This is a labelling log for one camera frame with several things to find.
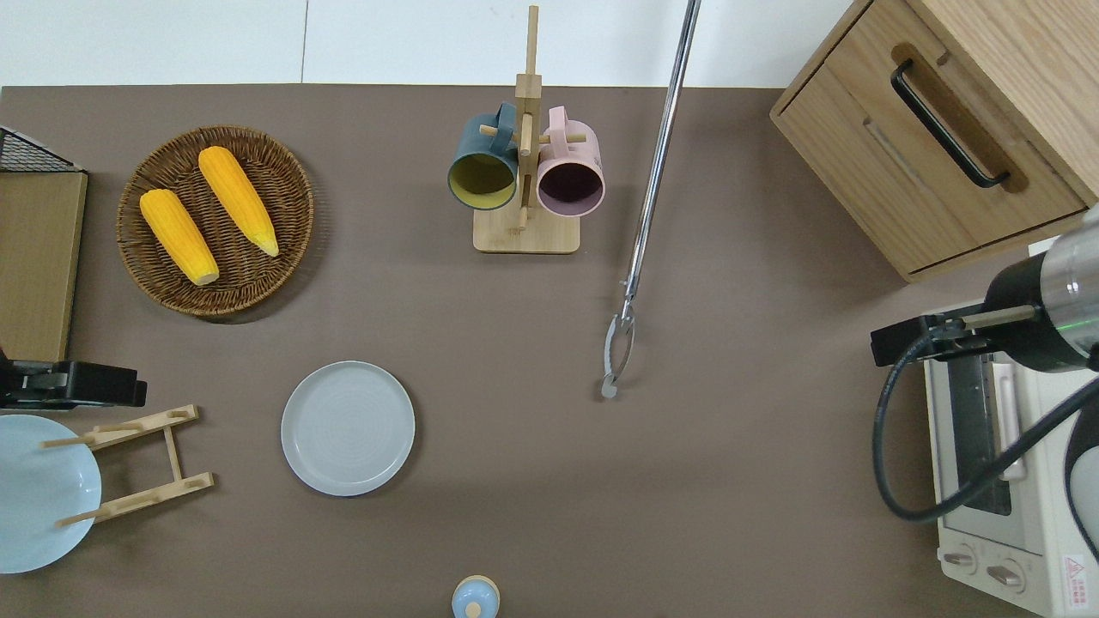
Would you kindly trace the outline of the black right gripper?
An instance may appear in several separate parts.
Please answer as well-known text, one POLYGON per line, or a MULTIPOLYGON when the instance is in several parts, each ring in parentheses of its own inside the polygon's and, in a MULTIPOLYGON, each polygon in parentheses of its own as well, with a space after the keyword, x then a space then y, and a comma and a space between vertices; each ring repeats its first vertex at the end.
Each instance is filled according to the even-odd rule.
POLYGON ((919 314, 872 332, 876 367, 893 367, 912 344, 922 342, 917 361, 951 361, 988 353, 988 339, 951 314, 919 314))

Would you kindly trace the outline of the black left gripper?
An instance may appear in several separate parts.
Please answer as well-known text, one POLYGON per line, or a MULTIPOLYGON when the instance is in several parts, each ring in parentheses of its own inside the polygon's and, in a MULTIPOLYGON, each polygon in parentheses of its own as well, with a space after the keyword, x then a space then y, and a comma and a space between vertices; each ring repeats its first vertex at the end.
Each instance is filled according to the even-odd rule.
POLYGON ((73 360, 1 363, 3 409, 142 407, 146 398, 148 383, 134 369, 73 360))

